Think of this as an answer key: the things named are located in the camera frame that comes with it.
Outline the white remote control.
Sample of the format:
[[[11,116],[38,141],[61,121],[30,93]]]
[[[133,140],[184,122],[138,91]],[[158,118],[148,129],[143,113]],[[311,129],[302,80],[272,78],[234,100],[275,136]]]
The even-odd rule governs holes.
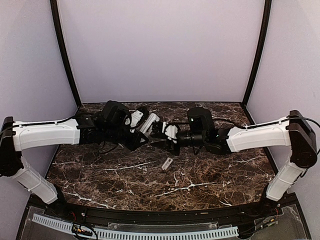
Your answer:
[[[155,113],[150,113],[144,124],[141,126],[139,131],[148,137],[152,132],[152,125],[154,122],[159,122],[160,118]]]

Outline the white battery cover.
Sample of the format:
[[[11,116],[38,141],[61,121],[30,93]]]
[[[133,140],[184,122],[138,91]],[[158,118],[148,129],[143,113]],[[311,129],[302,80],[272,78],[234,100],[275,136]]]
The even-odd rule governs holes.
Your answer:
[[[166,171],[166,170],[169,168],[169,166],[171,165],[172,162],[173,162],[173,159],[170,158],[170,157],[168,157],[168,158],[165,160],[165,162],[163,163],[163,165],[161,166],[161,169],[162,169],[163,171]]]

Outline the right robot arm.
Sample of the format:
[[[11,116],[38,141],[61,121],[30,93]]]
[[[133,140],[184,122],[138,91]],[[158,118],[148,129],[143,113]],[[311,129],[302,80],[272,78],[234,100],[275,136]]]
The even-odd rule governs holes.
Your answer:
[[[186,125],[180,128],[180,122],[154,121],[152,135],[159,142],[156,148],[178,156],[182,147],[193,148],[197,155],[201,148],[214,155],[227,155],[242,150],[286,146],[291,148],[291,155],[275,178],[268,184],[265,197],[255,205],[255,213],[266,217],[275,208],[284,193],[313,167],[317,160],[316,134],[309,125],[311,119],[303,117],[297,110],[275,121],[231,128],[216,128],[215,119],[207,108],[193,107],[187,111]]]

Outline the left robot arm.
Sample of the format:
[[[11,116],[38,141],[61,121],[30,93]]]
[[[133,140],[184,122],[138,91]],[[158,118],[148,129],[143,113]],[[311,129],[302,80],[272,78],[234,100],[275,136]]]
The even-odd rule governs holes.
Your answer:
[[[0,175],[15,179],[38,196],[60,218],[67,218],[70,206],[58,187],[45,180],[22,156],[26,149],[53,145],[86,145],[105,142],[120,144],[134,151],[148,143],[139,126],[149,111],[140,107],[130,111],[117,101],[108,101],[93,114],[78,114],[62,120],[44,122],[15,121],[6,117],[0,132]]]

